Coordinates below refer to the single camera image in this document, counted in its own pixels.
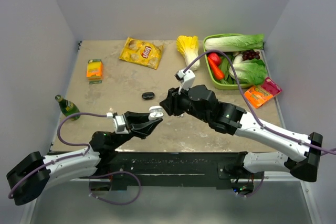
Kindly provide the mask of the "white earbud charging case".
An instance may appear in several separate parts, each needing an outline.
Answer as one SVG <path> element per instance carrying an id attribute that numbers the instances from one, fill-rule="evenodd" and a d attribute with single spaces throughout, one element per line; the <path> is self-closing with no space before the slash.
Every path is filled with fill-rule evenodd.
<path id="1" fill-rule="evenodd" d="M 149 108 L 148 119 L 150 121 L 162 118 L 163 116 L 164 116 L 164 113 L 163 113 L 163 108 L 161 106 L 157 105 L 157 106 L 151 106 Z"/>

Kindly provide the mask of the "black earbud charging case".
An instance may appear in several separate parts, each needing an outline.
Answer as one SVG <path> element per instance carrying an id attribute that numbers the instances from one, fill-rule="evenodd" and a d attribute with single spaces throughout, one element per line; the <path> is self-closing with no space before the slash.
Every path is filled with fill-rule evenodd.
<path id="1" fill-rule="evenodd" d="M 155 98 L 155 94 L 154 92 L 145 92 L 142 93 L 141 97 L 143 100 L 152 100 Z"/>

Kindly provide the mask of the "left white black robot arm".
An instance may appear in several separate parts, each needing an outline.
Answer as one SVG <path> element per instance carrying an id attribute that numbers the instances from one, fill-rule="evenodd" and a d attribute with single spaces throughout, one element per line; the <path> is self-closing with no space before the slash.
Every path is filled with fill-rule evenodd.
<path id="1" fill-rule="evenodd" d="M 58 184 L 77 178 L 110 178 L 127 174 L 140 180 L 124 170 L 109 171 L 109 163 L 116 157 L 116 148 L 133 137 L 147 138 L 162 122 L 164 114 L 159 106 L 154 106 L 147 113 L 125 112 L 106 113 L 102 118 L 111 119 L 114 132 L 95 132 L 90 143 L 80 143 L 80 150 L 64 154 L 45 155 L 32 152 L 6 175 L 10 192 L 8 198 L 15 205 L 25 205 L 42 192 Z"/>

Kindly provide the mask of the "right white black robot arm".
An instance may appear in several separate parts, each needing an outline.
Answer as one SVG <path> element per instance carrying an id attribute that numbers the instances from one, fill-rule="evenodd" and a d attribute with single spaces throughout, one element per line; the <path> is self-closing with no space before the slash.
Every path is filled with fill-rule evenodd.
<path id="1" fill-rule="evenodd" d="M 317 181 L 323 140 L 317 132 L 295 133 L 259 120 L 242 107 L 219 101 L 204 85 L 189 90 L 171 88 L 160 106 L 169 116 L 187 113 L 216 132 L 245 137 L 274 149 L 271 153 L 244 153 L 234 165 L 234 173 L 239 178 L 278 171 L 306 182 Z"/>

